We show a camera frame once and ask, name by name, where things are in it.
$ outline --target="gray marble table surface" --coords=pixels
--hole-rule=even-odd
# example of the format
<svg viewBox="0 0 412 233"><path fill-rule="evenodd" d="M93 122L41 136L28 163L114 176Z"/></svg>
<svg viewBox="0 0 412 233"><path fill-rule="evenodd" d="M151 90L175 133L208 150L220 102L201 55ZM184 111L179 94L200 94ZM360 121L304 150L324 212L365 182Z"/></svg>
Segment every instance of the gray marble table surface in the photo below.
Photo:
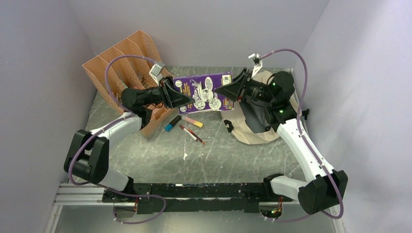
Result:
<svg viewBox="0 0 412 233"><path fill-rule="evenodd" d="M168 67L174 76L232 71L241 67ZM164 127L177 115L172 114L148 137L136 132L110 150L110 166L132 177L137 183L238 183L262 182L263 178L284 173L304 180L303 171L282 139L264 145L246 145L227 132L219 112L190 114L204 124L197 128L184 121L205 141L193 141L179 127L166 132ZM97 93L86 130L101 127L118 118Z"/></svg>

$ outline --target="marker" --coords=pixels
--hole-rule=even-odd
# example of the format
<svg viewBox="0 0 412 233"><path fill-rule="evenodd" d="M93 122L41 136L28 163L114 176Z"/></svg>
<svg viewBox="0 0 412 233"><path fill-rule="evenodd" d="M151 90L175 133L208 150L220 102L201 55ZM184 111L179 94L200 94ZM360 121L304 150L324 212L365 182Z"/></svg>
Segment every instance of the marker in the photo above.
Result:
<svg viewBox="0 0 412 233"><path fill-rule="evenodd" d="M173 126L180 121L180 119L182 119L182 117L181 117L180 115L177 115L177 117L175 117L175 118L165 127L165 130L166 130L167 132L169 132L169 131L173 128Z"/></svg>
<svg viewBox="0 0 412 233"><path fill-rule="evenodd" d="M199 142L201 142L203 145L205 144L205 142L204 141L202 141L200 138L199 138L199 136L197 136L191 129L189 129L188 127L185 127L191 134L193 134L193 136L195 136L198 140L199 140Z"/></svg>
<svg viewBox="0 0 412 233"><path fill-rule="evenodd" d="M199 122L199 121L197 121L197 120L193 120L192 118L189 118L189 117L187 117L187 116L185 116L185 115L182 116L182 119L183 119L185 122L188 122L188 123L190 123L190 124L192 124L192 125L195 125L195 126L197 126L197 127L199 127L199 128L203 127L203 123L201 123L201 122Z"/></svg>
<svg viewBox="0 0 412 233"><path fill-rule="evenodd" d="M185 131L187 134L189 134L189 136L190 136L191 138L193 138L193 140L197 141L197 138L196 138L195 136L193 136L193 134L191 134L183 125L179 125L179 127L180 127L183 131Z"/></svg>

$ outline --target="blue marker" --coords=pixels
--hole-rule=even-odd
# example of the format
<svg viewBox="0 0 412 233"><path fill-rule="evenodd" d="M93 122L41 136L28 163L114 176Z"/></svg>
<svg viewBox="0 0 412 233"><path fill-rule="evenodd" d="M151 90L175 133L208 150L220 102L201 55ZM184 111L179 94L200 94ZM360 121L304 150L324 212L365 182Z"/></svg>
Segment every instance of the blue marker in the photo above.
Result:
<svg viewBox="0 0 412 233"><path fill-rule="evenodd" d="M173 126L174 126L175 124L177 124L177 123L180 121L180 119L182 119L182 117L181 117L180 115L177 115L177 117L175 117L175 118L165 127L165 130L166 130L167 132L169 132L170 130L172 130Z"/></svg>

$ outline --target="wire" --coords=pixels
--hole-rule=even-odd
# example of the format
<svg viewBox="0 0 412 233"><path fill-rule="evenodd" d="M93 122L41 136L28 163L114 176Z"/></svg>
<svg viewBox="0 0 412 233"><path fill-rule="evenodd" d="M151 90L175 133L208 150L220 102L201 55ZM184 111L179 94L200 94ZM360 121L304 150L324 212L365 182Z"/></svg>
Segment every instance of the wire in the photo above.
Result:
<svg viewBox="0 0 412 233"><path fill-rule="evenodd" d="M269 80L271 80L270 78L273 79L273 78L275 77L275 75L276 75L276 74L272 74L272 75L268 78L268 80L266 80L266 85L269 85Z"/></svg>
<svg viewBox="0 0 412 233"><path fill-rule="evenodd" d="M282 196L279 196L278 202L277 202L277 208L279 211L282 211L282 207L283 207L283 198Z"/></svg>
<svg viewBox="0 0 412 233"><path fill-rule="evenodd" d="M331 217L333 219L339 219L343 216L343 199L342 199L342 195L338 189L338 186L336 185L335 181L333 180L332 176L330 175L330 173L327 171L327 168L325 167L325 165L322 165L322 160L319 158L319 156L317 155L317 153L315 152L315 150L312 148L312 146L310 145L309 141L306 139L306 136L302 134L302 128L300 127L301 123L300 123L300 113L302 112L302 105L303 105L303 99L305 98L305 94L306 94L306 87L308 85L308 68L306 67L306 62L303 59L303 57L296 52L295 50L291 50L291 49L279 49L279 50L274 50L270 53L267 53L265 55L262 56L262 59L265 59L267 57L269 57L272 54L275 54L277 52L283 52L283 51L289 51L294 53L296 56L299 57L300 61L302 62L303 65L303 70L305 73L305 82L303 84L303 90L302 90L302 96L301 96L301 101L299 103L299 107L297 109L297 115L296 115L296 121L297 121L297 128L299 133L302 136L303 141L305 142L306 146L309 148L310 152L313 154L313 156L315 157L316 161L319 163L319 165L323 168L323 170L325 171L327 177L329 178L330 182L332 183L333 189L336 192L336 196L338 197L338 201L339 201L339 207L340 207L340 212L337 216L333 216L330 213L326 212L326 211L322 211L322 213L324 213L325 215L327 215L328 217ZM280 222L294 222L294 221L299 221L299 220L303 220L307 217L309 217L310 215L307 216L303 216L301 218L297 218L297 219L291 219L291 220L277 220Z"/></svg>
<svg viewBox="0 0 412 233"><path fill-rule="evenodd" d="M165 106L165 104L164 104L164 103L161 103L161 104L162 104L162 106L157 107L154 103L152 103L153 107L155 107L155 108L162 108L163 106Z"/></svg>
<svg viewBox="0 0 412 233"><path fill-rule="evenodd" d="M123 105L116 99L116 97L114 96L114 94L112 93L112 91L111 91L111 89L110 89L109 80L108 80L108 78L107 78L108 73L109 73L109 69L110 69L110 67L112 66L112 64L113 64L115 61L117 61L118 59L125 58L125 57L139 58L139 59L143 59L143 60L146 60L146 61L148 61L148 62L151 62L151 63L153 63L153 64L156 63L156 61L153 60L152 58L143 57L143 56L139 56L139 55L122 55L122 56L116 57L116 58L113 59L111 62L109 62L109 64L108 64L107 67L106 67L106 70L104 71L104 81L106 82L106 89L107 89L107 91L109 92L110 97L115 101L115 103L116 103L119 107L121 107L121 108L122 108L123 110L125 110L126 112L131 113L132 111L130 111L129 109L127 109L125 106L123 106Z"/></svg>
<svg viewBox="0 0 412 233"><path fill-rule="evenodd" d="M257 106L257 107L262 107L262 108L265 107L265 106L262 106L262 105L260 105L260 104L255 103L254 100L255 100L255 99L250 99L250 102L251 102L253 105L255 105L255 106Z"/></svg>
<svg viewBox="0 0 412 233"><path fill-rule="evenodd" d="M139 198L136 198L136 201L135 201L135 207L134 207L134 210L135 210L135 211L137 211L137 205L138 205L138 202L139 202Z"/></svg>
<svg viewBox="0 0 412 233"><path fill-rule="evenodd" d="M115 102L117 105L119 105L119 107L121 107L121 108L123 108L125 111L129 112L130 115L127 115L127 116L124 117L124 118L123 118L123 117L117 118L116 120L110 122L109 124L107 124L106 126L104 126L102 129L100 129L99 131L97 131L95 134L93 134L88 140L86 140L85 143L82 144L82 146L80 146L79 150L76 152L76 154L74 155L73 159L71 160L70 165L69 165L69 170L68 170L69 180L70 180L70 182L71 182L72 184L74 184L74 185L83 185L83 184L89 183L89 182L78 183L78 182L76 182L76 181L73 179L74 161L77 161L77 158L79 158L80 154L83 152L83 150L86 148L86 146L87 146L96 136L98 136L99 134L103 133L104 131L106 131L107 129L109 129L110 127L112 127L113 125L115 125L115 124L117 124L117 123L119 123L119 122L121 122L121 121L123 121L123 120L129 119L129 118L135 116L135 114L134 114L132 111L130 111L129 109L127 109L126 107L124 107L124 106L115 98L115 96L113 95L113 93L112 93L112 91L111 91L111 89L110 89L110 85L109 85L109 81L108 81L108 73L109 73L109 68L110 68L110 66L111 66L115 61L117 61L118 59L125 58L125 57L140 58L140 59L144 59L144 60L146 60L146 61L152 62L152 63L156 63L156 61L153 60L153 59L151 59L151 58L143 57L143 56L138 56L138 55L122 55L122 56L116 57L116 58L113 59L111 62L109 62L109 64L108 64L107 67L106 67L106 70L104 71L104 80L105 80L105 82L106 82L107 91L109 92L110 97L114 100L114 102ZM156 214L155 216L153 216L153 217L150 217L150 218L148 218L148 219L146 219L146 220L139 221L139 222L124 222L124 221L120 221L120 220L118 220L118 219L116 218L116 214L115 214L115 211L114 211L114 209L113 209L113 215L114 215L114 217L115 217L114 220L117 221L117 222L120 222L120 223L123 223L123 224L140 224L140 223L145 223L145 222L151 221L151 220L159 217L159 216L165 211L165 209L166 209L166 204L167 204L167 203L166 203L166 199L164 199L164 197L161 197L161 196L159 196L159 195L136 195L136 194L127 194L127 193L123 193L123 192L120 192L120 191L118 191L118 190L115 190L115 189L112 189L112 188L109 188L109 187L105 187L105 186L103 186L103 185L99 185L99 184L98 184L98 186L107 188L109 191L111 191L111 192L113 192L113 193L116 193L116 194L119 194L119 195L123 195L123 196L126 196L126 197L133 197L133 198L159 198L159 199L162 199L162 200L163 200L163 208L162 208L162 210L161 210L159 213L157 213L157 214Z"/></svg>

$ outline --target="gray wall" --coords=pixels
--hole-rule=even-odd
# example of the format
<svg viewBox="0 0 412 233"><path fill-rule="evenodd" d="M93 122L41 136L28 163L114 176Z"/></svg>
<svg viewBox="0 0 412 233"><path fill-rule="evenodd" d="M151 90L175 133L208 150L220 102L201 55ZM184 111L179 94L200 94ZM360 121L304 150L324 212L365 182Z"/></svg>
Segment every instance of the gray wall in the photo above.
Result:
<svg viewBox="0 0 412 233"><path fill-rule="evenodd" d="M0 232L43 232L85 126L94 53L65 0L0 1Z"/></svg>
<svg viewBox="0 0 412 233"><path fill-rule="evenodd" d="M349 176L347 232L412 231L411 12L408 0L331 0L303 52L310 135Z"/></svg>
<svg viewBox="0 0 412 233"><path fill-rule="evenodd" d="M301 51L329 0L68 0L100 53L135 31L173 66L251 66L253 53ZM292 67L282 53L266 67Z"/></svg>

